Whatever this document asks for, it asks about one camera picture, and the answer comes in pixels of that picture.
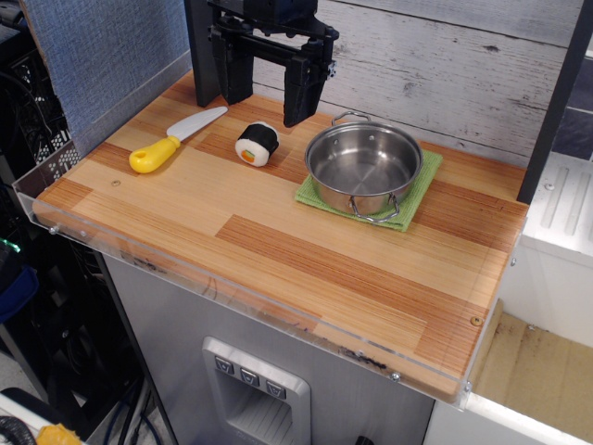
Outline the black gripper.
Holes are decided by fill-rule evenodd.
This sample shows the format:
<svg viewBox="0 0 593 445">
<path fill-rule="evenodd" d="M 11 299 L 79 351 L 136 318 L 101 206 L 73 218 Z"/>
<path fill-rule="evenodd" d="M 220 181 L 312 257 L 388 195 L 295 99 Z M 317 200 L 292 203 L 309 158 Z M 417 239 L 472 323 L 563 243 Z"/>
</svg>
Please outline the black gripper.
<svg viewBox="0 0 593 445">
<path fill-rule="evenodd" d="M 334 77 L 339 32 L 316 18 L 316 1 L 209 1 L 220 13 L 210 41 L 221 95 L 229 105 L 253 95 L 256 58 L 284 67 L 284 126 L 314 115 Z"/>
</svg>

